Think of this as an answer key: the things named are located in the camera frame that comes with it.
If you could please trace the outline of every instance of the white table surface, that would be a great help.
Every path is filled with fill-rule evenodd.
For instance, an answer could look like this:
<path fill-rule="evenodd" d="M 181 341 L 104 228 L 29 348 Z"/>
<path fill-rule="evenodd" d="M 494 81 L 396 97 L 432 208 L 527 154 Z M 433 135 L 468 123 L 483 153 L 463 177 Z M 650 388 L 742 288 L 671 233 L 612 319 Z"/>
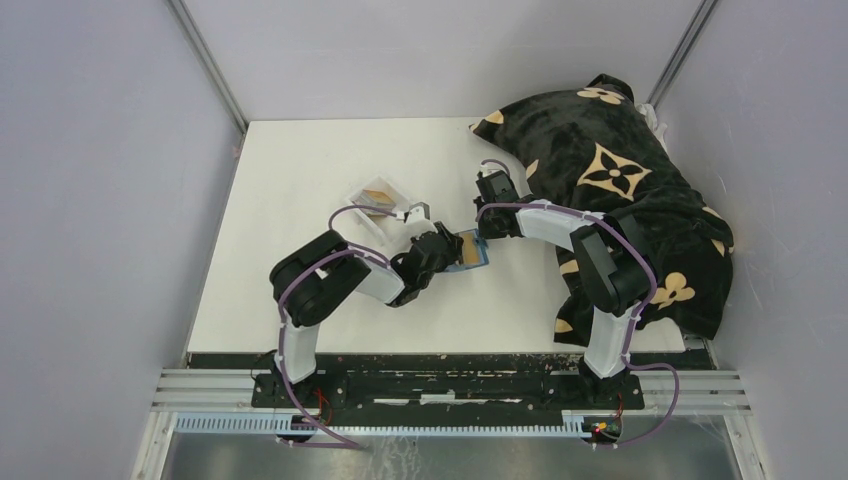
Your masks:
<path fill-rule="evenodd" d="M 271 268 L 327 229 L 342 198 L 377 175 L 430 205 L 456 232 L 474 227 L 478 164 L 510 155 L 474 137 L 476 118 L 252 122 L 224 214 L 189 352 L 276 348 L 279 316 Z M 345 213 L 336 229 L 350 241 L 376 240 Z M 395 251 L 384 251 L 391 257 Z M 553 342 L 568 295 L 554 247 L 537 240 L 490 242 L 483 268 L 438 274 L 412 303 L 395 309 L 350 296 L 324 323 L 319 352 L 553 353 L 582 348 Z M 670 320 L 634 336 L 634 351 L 682 351 Z"/>

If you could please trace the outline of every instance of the dark floral fabric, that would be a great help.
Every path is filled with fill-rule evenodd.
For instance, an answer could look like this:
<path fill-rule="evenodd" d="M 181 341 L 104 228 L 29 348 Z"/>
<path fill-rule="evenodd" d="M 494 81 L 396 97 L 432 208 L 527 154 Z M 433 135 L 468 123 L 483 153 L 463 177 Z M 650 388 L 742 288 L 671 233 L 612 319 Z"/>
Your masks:
<path fill-rule="evenodd" d="M 636 111 L 629 85 L 600 75 L 583 89 L 507 105 L 471 129 L 524 165 L 538 198 L 579 210 L 633 214 L 661 269 L 659 290 L 640 327 L 669 317 L 685 332 L 715 336 L 733 277 L 733 234 L 671 163 Z M 557 260 L 571 295 L 557 315 L 554 339 L 587 345 L 592 305 L 577 262 L 560 248 Z"/>

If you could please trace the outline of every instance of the white wall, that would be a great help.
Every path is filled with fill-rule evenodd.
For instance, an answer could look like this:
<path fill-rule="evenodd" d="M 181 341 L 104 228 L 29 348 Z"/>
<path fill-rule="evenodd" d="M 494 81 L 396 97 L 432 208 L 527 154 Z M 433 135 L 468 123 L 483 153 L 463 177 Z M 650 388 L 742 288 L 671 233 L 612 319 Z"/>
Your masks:
<path fill-rule="evenodd" d="M 699 0 L 187 0 L 251 120 L 486 115 L 618 76 L 644 100 Z"/>
<path fill-rule="evenodd" d="M 846 478 L 848 3 L 721 2 L 660 105 L 686 178 L 728 219 L 716 346 L 777 478 Z"/>
<path fill-rule="evenodd" d="M 237 142 L 164 2 L 0 1 L 0 477 L 128 477 Z"/>

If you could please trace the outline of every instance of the purple wire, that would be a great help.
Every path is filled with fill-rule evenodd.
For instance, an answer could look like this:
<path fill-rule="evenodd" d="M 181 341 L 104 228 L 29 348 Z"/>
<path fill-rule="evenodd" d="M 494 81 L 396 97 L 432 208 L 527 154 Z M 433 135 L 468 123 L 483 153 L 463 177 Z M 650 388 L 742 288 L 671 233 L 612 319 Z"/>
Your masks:
<path fill-rule="evenodd" d="M 371 210 L 373 212 L 382 213 L 383 215 L 387 215 L 389 217 L 393 217 L 395 215 L 394 212 L 392 212 L 391 210 L 386 210 L 385 208 L 371 207 L 369 205 L 348 205 L 346 207 L 342 207 L 342 208 L 336 210 L 335 212 L 333 212 L 332 215 L 330 215 L 330 219 L 327 221 L 327 227 L 330 230 L 333 230 L 333 220 L 335 220 L 336 217 L 338 217 L 340 214 L 342 214 L 344 212 L 347 212 L 348 210 Z M 366 247 L 365 245 L 360 245 L 358 243 L 347 242 L 347 244 L 350 245 L 351 247 L 357 249 L 357 250 L 361 250 L 364 253 L 368 253 L 368 254 L 373 255 L 374 257 L 376 257 L 380 260 L 379 262 L 375 262 L 375 263 L 378 263 L 378 264 L 382 265 L 383 267 L 388 268 L 389 259 L 388 259 L 388 257 L 383 255 L 382 253 L 374 250 L 373 248 L 369 248 L 369 247 Z"/>
<path fill-rule="evenodd" d="M 288 373 L 286 373 L 286 361 L 285 361 L 285 329 L 288 326 L 288 312 L 286 312 L 285 304 L 286 300 L 288 300 L 291 292 L 300 285 L 306 277 L 316 272 L 318 269 L 323 267 L 324 265 L 332 262 L 333 260 L 341 257 L 345 257 L 348 255 L 358 255 L 364 256 L 362 252 L 358 252 L 356 250 L 342 250 L 340 252 L 332 253 L 321 260 L 317 261 L 314 265 L 310 266 L 306 270 L 303 271 L 294 281 L 289 284 L 289 286 L 283 291 L 283 294 L 280 295 L 280 300 L 278 302 L 278 307 L 280 311 L 280 319 L 282 320 L 282 325 L 280 326 L 280 337 L 279 344 L 277 345 L 277 352 L 280 355 L 280 373 L 283 376 L 283 386 L 286 388 L 286 393 L 289 395 L 289 400 L 291 400 L 292 404 L 294 404 L 295 408 L 297 408 L 300 413 L 303 415 L 303 418 L 307 421 L 307 423 L 312 424 L 318 430 L 326 433 L 327 435 L 335 438 L 341 443 L 294 443 L 290 442 L 291 446 L 294 447 L 310 447 L 310 448 L 345 448 L 351 450 L 358 450 L 364 448 L 362 445 L 354 442 L 353 440 L 339 435 L 338 433 L 330 430 L 324 424 L 316 420 L 309 412 L 306 411 L 306 408 L 298 401 L 297 396 L 294 394 L 294 390 L 292 389 L 291 380 L 289 379 Z"/>
<path fill-rule="evenodd" d="M 495 160 L 494 158 L 490 158 L 488 160 L 483 160 L 482 162 L 480 162 L 480 165 L 485 165 L 487 163 L 494 163 L 495 165 L 498 165 L 499 167 L 504 169 L 507 177 L 512 177 L 512 175 L 510 175 L 510 173 L 509 173 L 509 167 L 507 167 L 506 164 L 503 163 L 502 161 Z"/>
<path fill-rule="evenodd" d="M 537 210 L 553 210 L 555 212 L 560 212 L 566 215 L 571 215 L 573 217 L 585 218 L 590 222 L 598 225 L 599 227 L 606 230 L 613 238 L 618 241 L 622 247 L 624 247 L 627 252 L 636 259 L 636 262 L 640 267 L 645 271 L 645 275 L 648 276 L 648 281 L 651 284 L 650 291 L 648 292 L 648 296 L 642 300 L 636 308 L 630 313 L 630 321 L 627 324 L 627 334 L 624 337 L 624 345 L 621 348 L 621 360 L 624 363 L 624 366 L 629 368 L 630 370 L 636 371 L 644 371 L 644 370 L 655 370 L 658 368 L 662 368 L 671 372 L 671 375 L 674 377 L 674 395 L 671 397 L 671 404 L 668 407 L 668 411 L 665 416 L 660 420 L 660 422 L 654 426 L 651 430 L 639 435 L 638 437 L 631 438 L 629 440 L 625 440 L 623 442 L 617 443 L 615 446 L 608 446 L 608 448 L 617 448 L 623 447 L 625 445 L 631 445 L 637 442 L 641 442 L 642 440 L 646 440 L 649 437 L 653 436 L 657 432 L 659 432 L 665 425 L 668 423 L 671 415 L 674 413 L 674 409 L 677 407 L 677 400 L 680 397 L 680 376 L 677 374 L 677 370 L 674 369 L 671 365 L 667 363 L 652 363 L 650 365 L 633 365 L 630 363 L 630 343 L 633 340 L 633 331 L 636 329 L 636 323 L 639 321 L 639 315 L 648 306 L 651 300 L 654 298 L 654 295 L 657 293 L 657 277 L 654 275 L 653 270 L 651 270 L 648 262 L 642 258 L 642 255 L 627 241 L 620 233 L 618 233 L 610 224 L 604 222 L 598 217 L 587 215 L 580 210 L 575 210 L 573 208 L 562 207 L 559 205 L 547 205 L 542 203 L 489 203 L 484 205 L 477 212 L 477 221 L 480 221 L 480 218 L 483 216 L 483 213 L 486 210 L 490 210 L 492 208 L 512 208 L 512 209 L 522 209 L 522 208 L 532 208 Z"/>

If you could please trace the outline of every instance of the purple cable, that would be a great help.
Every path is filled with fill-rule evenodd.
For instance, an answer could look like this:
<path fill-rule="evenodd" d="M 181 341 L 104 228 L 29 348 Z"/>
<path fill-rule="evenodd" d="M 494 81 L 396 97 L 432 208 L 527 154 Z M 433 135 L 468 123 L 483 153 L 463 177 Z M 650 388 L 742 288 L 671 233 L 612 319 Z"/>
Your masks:
<path fill-rule="evenodd" d="M 335 220 L 336 217 L 338 217 L 340 214 L 342 214 L 344 212 L 347 212 L 348 210 L 371 210 L 373 212 L 382 213 L 383 215 L 386 215 L 386 216 L 389 216 L 389 217 L 395 216 L 394 212 L 392 212 L 391 210 L 386 210 L 385 208 L 371 207 L 371 206 L 368 206 L 368 205 L 348 205 L 346 207 L 342 207 L 342 208 L 336 210 L 335 212 L 333 212 L 332 215 L 330 215 L 330 219 L 327 221 L 327 227 L 330 230 L 333 230 L 333 220 Z M 373 255 L 374 257 L 376 257 L 377 259 L 380 260 L 379 262 L 375 262 L 375 263 L 380 264 L 385 268 L 388 268 L 389 259 L 388 259 L 388 257 L 383 255 L 382 253 L 380 253 L 380 252 L 378 252 L 378 251 L 376 251 L 372 248 L 366 247 L 365 245 L 360 245 L 358 243 L 347 242 L 347 244 L 350 245 L 351 247 L 357 249 L 357 250 L 361 250 L 364 253 L 368 253 L 368 254 Z"/>
<path fill-rule="evenodd" d="M 630 313 L 630 321 L 627 324 L 627 334 L 624 337 L 624 345 L 621 348 L 621 360 L 624 363 L 624 366 L 631 370 L 636 371 L 644 371 L 644 370 L 655 370 L 658 368 L 662 368 L 671 372 L 671 375 L 674 377 L 674 395 L 671 397 L 671 404 L 668 407 L 668 412 L 666 412 L 665 416 L 660 420 L 660 422 L 654 426 L 651 430 L 639 435 L 638 437 L 631 438 L 629 440 L 625 440 L 624 442 L 620 442 L 615 444 L 615 446 L 609 446 L 608 448 L 618 448 L 623 447 L 625 445 L 630 445 L 633 443 L 640 442 L 642 440 L 646 440 L 649 437 L 653 436 L 657 432 L 662 429 L 666 423 L 668 423 L 671 418 L 672 413 L 674 413 L 674 409 L 677 407 L 677 400 L 680 397 L 680 376 L 677 374 L 677 370 L 674 369 L 671 365 L 667 363 L 652 363 L 650 365 L 633 365 L 630 363 L 630 343 L 633 340 L 633 331 L 636 329 L 636 323 L 639 320 L 639 315 L 648 306 L 651 302 L 651 299 L 654 298 L 654 295 L 657 293 L 657 277 L 654 275 L 653 270 L 651 270 L 648 262 L 639 255 L 639 252 L 627 241 L 620 233 L 618 233 L 612 226 L 608 223 L 604 222 L 598 217 L 587 215 L 580 210 L 575 210 L 573 208 L 562 207 L 559 205 L 547 205 L 543 203 L 489 203 L 484 205 L 477 212 L 476 221 L 480 221 L 480 218 L 483 216 L 483 212 L 486 210 L 490 210 L 492 208 L 512 208 L 512 209 L 522 209 L 522 208 L 532 208 L 536 210 L 553 210 L 555 212 L 563 213 L 565 215 L 571 215 L 573 217 L 584 218 L 589 220 L 590 222 L 598 225 L 599 227 L 606 230 L 613 238 L 618 241 L 622 247 L 624 247 L 627 252 L 636 259 L 636 263 L 639 264 L 640 267 L 645 271 L 645 275 L 648 276 L 648 281 L 651 284 L 651 289 L 648 292 L 648 296 L 642 300 L 636 308 Z"/>
<path fill-rule="evenodd" d="M 288 312 L 286 312 L 286 309 L 285 309 L 286 300 L 288 300 L 289 295 L 291 295 L 292 291 L 294 291 L 294 289 L 297 288 L 297 286 L 300 285 L 306 279 L 306 277 L 313 274 L 318 269 L 320 269 L 324 265 L 332 262 L 333 260 L 335 260 L 337 258 L 348 256 L 348 255 L 364 256 L 364 254 L 362 252 L 358 252 L 356 250 L 342 250 L 340 252 L 335 252 L 333 254 L 330 254 L 330 255 L 322 258 L 321 260 L 317 261 L 314 265 L 312 265 L 309 268 L 307 268 L 306 270 L 304 270 L 303 273 L 298 275 L 297 278 L 295 278 L 294 281 L 291 284 L 289 284 L 289 286 L 283 291 L 283 294 L 280 295 L 280 301 L 277 304 L 278 307 L 279 307 L 279 310 L 280 310 L 280 319 L 282 320 L 282 325 L 280 326 L 280 337 L 279 337 L 279 340 L 278 340 L 279 344 L 277 345 L 277 352 L 280 355 L 280 365 L 279 365 L 279 367 L 280 367 L 280 373 L 283 376 L 283 386 L 286 388 L 286 393 L 288 393 L 288 395 L 289 395 L 289 400 L 291 400 L 292 404 L 294 404 L 295 408 L 297 408 L 300 411 L 300 413 L 303 415 L 303 418 L 306 420 L 307 423 L 312 424 L 318 430 L 321 430 L 322 432 L 326 433 L 327 435 L 329 435 L 329 436 L 335 438 L 336 440 L 338 440 L 339 442 L 341 442 L 341 443 L 294 443 L 294 442 L 290 442 L 289 445 L 291 445 L 293 447 L 345 448 L 345 449 L 351 449 L 351 450 L 358 450 L 358 449 L 364 448 L 362 445 L 354 442 L 353 440 L 346 438 L 346 437 L 343 437 L 343 436 L 339 435 L 338 433 L 330 430 L 325 425 L 323 425 L 321 422 L 316 420 L 312 415 L 310 415 L 309 412 L 306 411 L 306 408 L 303 407 L 303 405 L 300 403 L 300 401 L 298 401 L 297 396 L 294 394 L 294 390 L 292 389 L 292 386 L 291 386 L 291 380 L 289 379 L 288 373 L 286 373 L 286 363 L 285 363 L 285 341 L 284 341 L 284 339 L 285 339 L 285 329 L 288 326 L 288 318 L 289 318 Z"/>
<path fill-rule="evenodd" d="M 488 160 L 483 160 L 482 162 L 480 162 L 480 165 L 485 165 L 487 163 L 494 163 L 495 165 L 498 165 L 499 167 L 504 169 L 507 177 L 512 177 L 512 175 L 510 175 L 510 173 L 509 173 L 509 167 L 507 167 L 506 164 L 503 163 L 502 161 L 495 160 L 494 158 L 490 158 Z"/>

